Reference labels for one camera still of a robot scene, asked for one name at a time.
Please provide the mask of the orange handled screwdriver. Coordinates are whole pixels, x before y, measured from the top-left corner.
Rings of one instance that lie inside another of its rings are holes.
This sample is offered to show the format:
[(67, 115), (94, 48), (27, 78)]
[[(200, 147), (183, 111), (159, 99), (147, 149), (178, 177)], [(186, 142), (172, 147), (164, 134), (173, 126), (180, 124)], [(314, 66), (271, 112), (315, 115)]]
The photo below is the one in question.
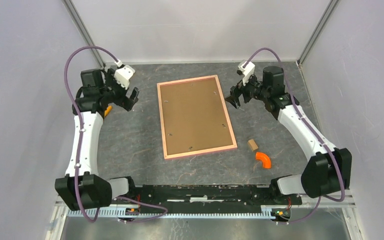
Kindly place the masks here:
[(111, 110), (113, 109), (113, 106), (112, 105), (109, 105), (106, 110), (104, 111), (104, 118), (106, 118), (108, 116), (108, 114), (111, 112)]

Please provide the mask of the pink wooden photo frame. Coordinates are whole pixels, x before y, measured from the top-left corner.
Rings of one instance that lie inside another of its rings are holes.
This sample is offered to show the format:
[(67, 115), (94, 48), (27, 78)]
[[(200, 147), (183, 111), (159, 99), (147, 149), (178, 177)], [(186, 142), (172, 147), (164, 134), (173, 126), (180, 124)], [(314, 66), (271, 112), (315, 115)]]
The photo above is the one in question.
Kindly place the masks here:
[(238, 147), (217, 75), (160, 82), (157, 96), (165, 160)]

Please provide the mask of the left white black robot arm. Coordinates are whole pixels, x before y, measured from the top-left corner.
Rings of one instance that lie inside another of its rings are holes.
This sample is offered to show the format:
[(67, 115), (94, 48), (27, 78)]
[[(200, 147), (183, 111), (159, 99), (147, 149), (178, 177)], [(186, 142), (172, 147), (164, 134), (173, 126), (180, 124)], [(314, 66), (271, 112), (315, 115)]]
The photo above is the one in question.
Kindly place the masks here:
[(97, 167), (105, 111), (110, 104), (130, 111), (138, 101), (136, 87), (127, 96), (134, 73), (129, 65), (80, 73), (82, 86), (72, 105), (75, 124), (72, 153), (64, 177), (57, 178), (54, 184), (58, 195), (72, 211), (108, 207), (116, 197), (125, 204), (131, 204), (137, 198), (130, 176), (105, 180), (99, 176)]

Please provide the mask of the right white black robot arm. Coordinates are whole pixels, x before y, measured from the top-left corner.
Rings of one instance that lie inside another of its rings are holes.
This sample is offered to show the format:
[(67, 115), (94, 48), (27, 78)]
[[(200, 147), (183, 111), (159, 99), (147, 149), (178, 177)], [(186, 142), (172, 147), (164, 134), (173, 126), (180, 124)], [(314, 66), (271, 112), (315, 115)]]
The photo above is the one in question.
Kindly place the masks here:
[(307, 159), (301, 174), (271, 181), (269, 199), (275, 204), (282, 204), (289, 195), (305, 194), (310, 198), (343, 201), (350, 185), (351, 152), (347, 148), (336, 147), (309, 120), (299, 101), (286, 91), (288, 83), (281, 67), (265, 67), (262, 80), (258, 80), (254, 71), (255, 66), (251, 63), (240, 63), (237, 73), (242, 79), (231, 87), (225, 100), (235, 108), (241, 105), (240, 97), (243, 97), (244, 103), (252, 99), (262, 101), (265, 109), (291, 133)]

